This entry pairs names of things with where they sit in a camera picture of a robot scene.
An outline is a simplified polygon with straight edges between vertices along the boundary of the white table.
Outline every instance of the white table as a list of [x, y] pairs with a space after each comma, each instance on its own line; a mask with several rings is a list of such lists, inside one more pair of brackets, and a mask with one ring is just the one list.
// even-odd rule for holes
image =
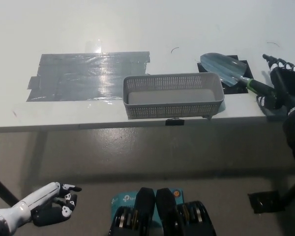
[[[90, 53], [98, 39], [102, 52], [150, 51], [149, 74], [198, 72], [200, 55], [219, 52], [266, 82], [262, 54], [295, 63], [295, 0], [0, 1], [0, 132], [165, 125], [128, 120], [120, 100], [26, 102], [41, 54]], [[224, 106], [212, 122], [264, 117], [252, 93], [226, 95]]]

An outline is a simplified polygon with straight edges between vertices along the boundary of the gray plastic basket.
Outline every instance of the gray plastic basket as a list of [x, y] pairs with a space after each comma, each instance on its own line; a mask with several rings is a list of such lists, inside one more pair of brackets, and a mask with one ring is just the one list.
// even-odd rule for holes
[[211, 118], [223, 100], [223, 87], [215, 73], [129, 76], [123, 81], [129, 119]]

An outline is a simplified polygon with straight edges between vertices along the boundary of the table leg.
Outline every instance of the table leg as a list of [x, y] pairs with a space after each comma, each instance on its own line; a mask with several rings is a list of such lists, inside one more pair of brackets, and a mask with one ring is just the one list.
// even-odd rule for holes
[[10, 207], [15, 205], [19, 200], [0, 182], [0, 198]]

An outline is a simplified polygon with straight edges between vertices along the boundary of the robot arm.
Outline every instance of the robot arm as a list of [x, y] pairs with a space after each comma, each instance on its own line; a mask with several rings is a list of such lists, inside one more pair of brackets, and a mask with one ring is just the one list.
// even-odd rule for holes
[[283, 123], [283, 131], [295, 158], [295, 65], [272, 56], [263, 55], [263, 58], [269, 65], [276, 94], [257, 96], [257, 102], [261, 108], [270, 110], [286, 107], [288, 113]]
[[33, 221], [36, 226], [57, 224], [70, 218], [77, 195], [82, 189], [74, 185], [52, 182], [29, 194], [11, 208], [0, 209], [0, 236], [13, 235], [17, 228]]

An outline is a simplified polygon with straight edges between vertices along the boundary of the white robotic arm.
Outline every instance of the white robotic arm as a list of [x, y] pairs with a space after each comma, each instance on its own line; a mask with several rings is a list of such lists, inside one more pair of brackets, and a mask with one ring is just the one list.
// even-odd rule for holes
[[[13, 235], [18, 227], [33, 221], [36, 226], [45, 226], [68, 220], [77, 202], [77, 195], [70, 191], [82, 189], [70, 184], [52, 182], [29, 194], [11, 208], [0, 209], [0, 236]], [[61, 207], [52, 207], [52, 202]]]

